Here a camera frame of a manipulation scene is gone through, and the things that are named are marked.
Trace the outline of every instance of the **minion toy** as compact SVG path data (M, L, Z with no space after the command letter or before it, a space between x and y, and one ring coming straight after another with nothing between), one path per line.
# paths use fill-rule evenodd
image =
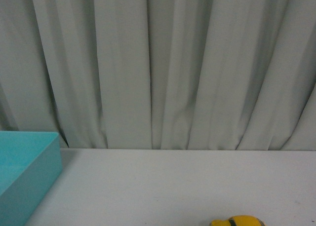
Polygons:
M210 226L266 226L260 219L253 216L239 215L227 220L213 220Z

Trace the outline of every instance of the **turquoise box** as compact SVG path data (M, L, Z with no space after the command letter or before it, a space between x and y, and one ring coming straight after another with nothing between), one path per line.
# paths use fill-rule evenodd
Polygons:
M0 131L0 226L22 226L62 171L55 132Z

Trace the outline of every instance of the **white curtain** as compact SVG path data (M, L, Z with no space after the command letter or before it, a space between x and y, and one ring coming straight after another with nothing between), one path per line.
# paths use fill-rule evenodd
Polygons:
M316 0L0 0L0 49L2 130L316 150Z

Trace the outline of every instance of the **white table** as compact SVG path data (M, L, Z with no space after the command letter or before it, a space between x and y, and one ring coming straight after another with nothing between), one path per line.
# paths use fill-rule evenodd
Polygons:
M316 226L316 152L61 150L27 226Z

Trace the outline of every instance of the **box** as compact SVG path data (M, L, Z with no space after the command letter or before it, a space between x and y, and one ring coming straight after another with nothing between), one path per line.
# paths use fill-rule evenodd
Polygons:
M55 132L0 131L0 226L22 226L62 171Z

